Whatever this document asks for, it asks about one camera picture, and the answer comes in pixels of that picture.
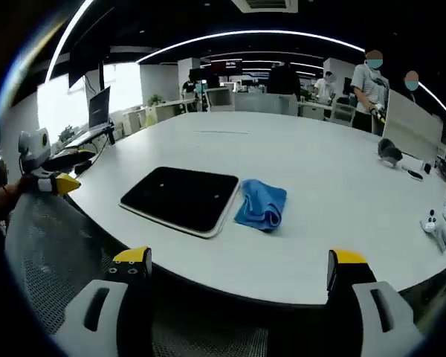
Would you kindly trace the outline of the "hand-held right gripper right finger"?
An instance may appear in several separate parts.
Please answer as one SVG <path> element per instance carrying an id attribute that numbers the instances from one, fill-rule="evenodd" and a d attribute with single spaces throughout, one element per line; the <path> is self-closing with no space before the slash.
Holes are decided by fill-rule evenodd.
<path id="1" fill-rule="evenodd" d="M 358 252 L 329 251 L 326 288 L 327 356 L 408 356 L 423 339 L 408 302 Z"/>

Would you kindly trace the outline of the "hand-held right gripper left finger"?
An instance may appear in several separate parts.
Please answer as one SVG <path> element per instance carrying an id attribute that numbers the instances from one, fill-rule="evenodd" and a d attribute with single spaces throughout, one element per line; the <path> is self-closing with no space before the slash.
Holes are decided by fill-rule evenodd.
<path id="1" fill-rule="evenodd" d="M 151 356 L 152 250 L 114 256 L 66 306 L 54 340 L 67 356 Z"/>

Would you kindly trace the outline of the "person's left hand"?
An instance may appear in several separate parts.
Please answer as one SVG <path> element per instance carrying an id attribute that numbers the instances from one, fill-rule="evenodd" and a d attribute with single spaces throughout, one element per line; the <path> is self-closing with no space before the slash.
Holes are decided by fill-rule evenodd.
<path id="1" fill-rule="evenodd" d="M 15 184 L 9 184 L 7 191 L 13 197 L 20 197 L 23 193 L 33 189 L 35 179 L 31 175 L 23 175 Z"/>

